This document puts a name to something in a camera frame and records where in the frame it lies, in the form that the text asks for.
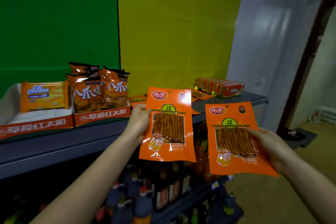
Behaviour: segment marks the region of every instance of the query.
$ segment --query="person's left hand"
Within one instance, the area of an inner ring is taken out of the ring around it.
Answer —
[[[123,132],[127,137],[135,138],[138,144],[142,143],[144,136],[142,135],[149,124],[150,109],[146,109],[146,105],[137,105],[129,118],[128,124]]]

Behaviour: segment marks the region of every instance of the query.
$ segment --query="dark door frame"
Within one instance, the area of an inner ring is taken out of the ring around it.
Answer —
[[[297,94],[298,94],[298,89],[299,89],[299,86],[302,82],[303,75],[304,75],[306,66],[308,64],[309,58],[315,52],[317,38],[320,35],[319,29],[320,29],[320,26],[321,26],[322,18],[324,16],[324,14],[326,13],[326,11],[329,8],[333,7],[335,5],[335,3],[336,3],[336,0],[322,0],[321,5],[318,9],[313,27],[311,28],[311,32],[310,32],[306,47],[304,49],[304,52],[303,52],[303,55],[302,55],[302,58],[301,58],[299,68],[297,69],[291,91],[288,95],[288,99],[287,99],[285,108],[283,110],[283,113],[282,113],[282,116],[281,116],[281,119],[280,119],[280,122],[279,122],[279,126],[278,126],[278,129],[277,129],[277,133],[279,135],[282,135],[283,133],[288,132],[288,128],[286,128],[286,122],[287,122],[288,118],[290,117],[292,109],[295,107]]]

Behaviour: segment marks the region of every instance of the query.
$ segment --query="floor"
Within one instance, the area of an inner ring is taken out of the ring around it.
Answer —
[[[317,138],[297,154],[336,184],[336,126],[304,122],[300,128],[317,133]],[[245,212],[239,224],[317,223],[283,176],[237,174],[229,186]]]

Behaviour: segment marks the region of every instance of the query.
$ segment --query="hand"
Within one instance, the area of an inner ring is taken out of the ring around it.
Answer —
[[[264,150],[270,155],[270,162],[274,169],[283,174],[286,165],[294,159],[299,159],[296,153],[279,137],[267,129],[248,129],[249,133],[256,137]]]
[[[146,105],[137,105],[129,117],[128,124],[123,132],[127,137],[136,138],[138,144],[142,143],[143,133],[149,124],[150,109],[146,109]]]

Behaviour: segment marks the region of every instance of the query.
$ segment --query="yellow wall panel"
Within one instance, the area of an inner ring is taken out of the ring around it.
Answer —
[[[240,0],[119,0],[122,68],[129,95],[148,86],[189,88],[225,78]]]

